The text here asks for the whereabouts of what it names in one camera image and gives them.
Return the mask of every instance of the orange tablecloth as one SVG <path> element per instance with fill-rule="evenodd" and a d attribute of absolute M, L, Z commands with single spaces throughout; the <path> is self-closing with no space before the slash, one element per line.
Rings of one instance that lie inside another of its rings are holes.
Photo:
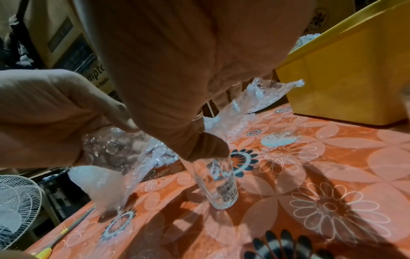
<path fill-rule="evenodd" d="M 278 137 L 287 145 L 275 146 Z M 136 188 L 120 223 L 98 223 L 93 212 L 51 259 L 410 258 L 406 129 L 296 116 L 284 105 L 257 115 L 230 148 L 239 190 L 233 207 L 210 206 L 176 162 Z M 27 252 L 44 249 L 91 207 Z"/>

